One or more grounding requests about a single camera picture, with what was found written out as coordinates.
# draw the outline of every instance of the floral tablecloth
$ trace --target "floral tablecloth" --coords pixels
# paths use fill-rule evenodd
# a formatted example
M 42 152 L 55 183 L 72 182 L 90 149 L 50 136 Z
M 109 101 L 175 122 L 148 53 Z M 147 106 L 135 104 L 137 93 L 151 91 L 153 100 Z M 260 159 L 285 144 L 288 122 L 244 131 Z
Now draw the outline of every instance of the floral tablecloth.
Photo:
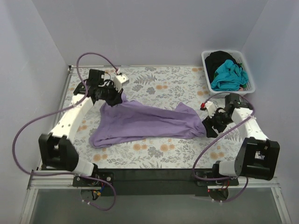
M 90 68 L 79 69 L 83 78 L 88 77 Z M 114 76 L 111 68 L 105 70 Z M 206 78 L 201 67 L 121 67 L 130 83 L 124 86 L 128 100 L 142 104 L 174 110 L 179 102 L 193 108 L 203 120 L 207 112 L 201 111 L 200 104 L 209 96 Z M 64 107 L 70 104 L 74 88 L 80 82 L 76 69 L 68 86 Z M 216 106 L 224 106 L 224 99 L 214 99 Z M 98 101 L 86 114 L 75 136 L 74 146 L 82 158 L 96 163 L 99 168 L 191 168 L 197 156 L 212 139 L 194 138 L 147 138 L 95 149 L 89 137 L 97 129 L 101 115 Z M 242 140 L 238 130 L 225 136 L 212 146 L 200 159 L 197 167 L 210 168 L 217 160 L 234 159 Z

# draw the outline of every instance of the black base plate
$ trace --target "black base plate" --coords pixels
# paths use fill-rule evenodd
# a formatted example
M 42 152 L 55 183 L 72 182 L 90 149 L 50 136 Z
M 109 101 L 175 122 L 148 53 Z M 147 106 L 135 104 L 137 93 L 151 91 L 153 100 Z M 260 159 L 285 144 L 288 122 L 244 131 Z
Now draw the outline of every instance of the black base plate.
M 199 175 L 212 173 L 211 169 L 196 169 Z M 117 195 L 195 195 L 208 196 L 207 186 L 217 185 L 216 182 L 202 182 L 194 179 L 190 169 L 99 169 L 95 172 L 102 180 L 111 178 Z M 74 187 L 91 187 L 93 182 L 74 177 Z M 233 180 L 230 185 L 238 185 Z M 93 187 L 101 187 L 101 182 Z M 112 196 L 113 192 L 105 187 L 101 196 Z

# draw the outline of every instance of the gray wall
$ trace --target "gray wall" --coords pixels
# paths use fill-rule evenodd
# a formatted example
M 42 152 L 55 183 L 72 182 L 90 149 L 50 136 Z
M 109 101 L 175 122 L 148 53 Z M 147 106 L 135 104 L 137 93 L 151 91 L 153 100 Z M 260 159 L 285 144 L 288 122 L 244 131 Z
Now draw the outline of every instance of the gray wall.
M 86 51 L 117 65 L 201 64 L 241 50 L 267 0 L 33 0 L 67 64 Z M 90 56 L 83 65 L 106 65 Z
M 299 3 L 269 0 L 243 47 L 256 82 L 251 101 L 260 127 L 280 143 L 276 175 L 299 223 Z
M 0 0 L 0 223 L 19 222 L 29 176 L 14 164 L 11 145 L 30 119 L 57 109 L 67 66 L 31 0 Z M 17 155 L 27 169 L 40 158 L 38 137 L 53 118 L 25 129 Z

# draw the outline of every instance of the purple cloth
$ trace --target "purple cloth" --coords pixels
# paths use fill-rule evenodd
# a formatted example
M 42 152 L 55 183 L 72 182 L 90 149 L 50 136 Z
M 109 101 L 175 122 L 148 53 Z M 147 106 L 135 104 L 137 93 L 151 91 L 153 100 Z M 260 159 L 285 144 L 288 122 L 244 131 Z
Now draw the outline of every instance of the purple cloth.
M 101 121 L 89 142 L 95 148 L 142 140 L 147 137 L 191 139 L 206 137 L 206 129 L 195 110 L 179 103 L 174 111 L 145 106 L 138 101 L 100 108 Z

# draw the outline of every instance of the white plastic basket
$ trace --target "white plastic basket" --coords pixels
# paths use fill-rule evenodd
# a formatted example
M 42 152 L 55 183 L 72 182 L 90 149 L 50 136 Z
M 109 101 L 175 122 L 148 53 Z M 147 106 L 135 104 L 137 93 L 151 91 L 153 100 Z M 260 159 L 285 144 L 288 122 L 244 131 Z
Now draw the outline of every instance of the white plastic basket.
M 211 92 L 211 95 L 215 95 L 216 93 L 219 93 L 219 92 L 224 92 L 224 91 L 214 91 L 214 90 L 212 90 L 211 84 L 210 84 L 210 81 L 209 81 L 209 76 L 208 76 L 207 71 L 206 71 L 205 59 L 212 52 L 215 52 L 215 51 L 218 51 L 218 50 L 206 50 L 206 51 L 204 51 L 204 52 L 201 53 L 201 58 L 202 58 L 202 62 L 204 64 L 204 69 L 205 69 L 205 74 L 206 74 L 206 81 L 207 81 L 207 85 L 208 85 L 209 91 Z M 242 96 L 244 96 L 247 93 L 253 93 L 256 90 L 256 87 L 254 85 L 254 81 L 253 81 L 251 72 L 250 72 L 250 70 L 248 68 L 247 62 L 245 61 L 242 53 L 240 51 L 237 51 L 237 50 L 222 50 L 222 51 L 228 52 L 239 64 L 241 64 L 241 66 L 243 67 L 243 69 L 247 72 L 248 83 L 246 84 L 246 88 L 244 88 L 244 91 L 236 91 L 236 93 L 238 93 L 238 94 L 240 94 Z M 229 93 L 227 93 L 227 94 L 220 94 L 220 95 L 217 95 L 215 97 L 216 98 L 224 98 L 228 94 Z

